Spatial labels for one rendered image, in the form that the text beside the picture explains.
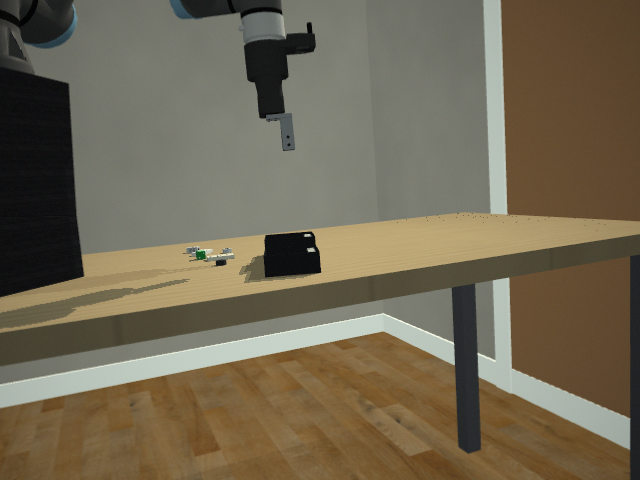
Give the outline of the black storage bins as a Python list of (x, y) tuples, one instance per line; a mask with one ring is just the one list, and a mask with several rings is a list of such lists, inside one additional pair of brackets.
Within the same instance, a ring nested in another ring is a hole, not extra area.
[(265, 277), (321, 273), (312, 231), (266, 235), (264, 242)]

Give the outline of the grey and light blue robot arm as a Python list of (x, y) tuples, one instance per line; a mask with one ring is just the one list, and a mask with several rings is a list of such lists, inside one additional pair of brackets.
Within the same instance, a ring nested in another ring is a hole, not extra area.
[[(73, 1), (0, 0), (0, 66), (35, 74), (24, 44), (48, 49), (66, 42), (77, 24)], [(170, 4), (180, 19), (234, 13), (242, 19), (256, 12), (282, 15), (281, 0), (170, 0)]]

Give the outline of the white domino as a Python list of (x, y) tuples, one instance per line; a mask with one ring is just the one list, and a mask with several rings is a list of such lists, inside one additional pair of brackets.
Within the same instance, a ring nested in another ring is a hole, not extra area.
[[(201, 249), (201, 250), (204, 250), (206, 255), (213, 252), (213, 249)], [(191, 253), (191, 255), (196, 256), (196, 252)]]
[(233, 258), (235, 258), (235, 255), (233, 253), (207, 256), (208, 261), (216, 261), (216, 260), (222, 260), (222, 259), (225, 260), (225, 259), (233, 259)]

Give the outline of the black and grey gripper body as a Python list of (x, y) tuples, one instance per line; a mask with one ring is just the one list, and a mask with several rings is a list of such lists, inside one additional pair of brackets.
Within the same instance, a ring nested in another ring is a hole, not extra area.
[(287, 55), (314, 52), (312, 23), (307, 23), (308, 33), (287, 34), (285, 39), (283, 16), (279, 13), (252, 13), (241, 21), (247, 80), (256, 85), (259, 118), (285, 113), (282, 80), (289, 77)]

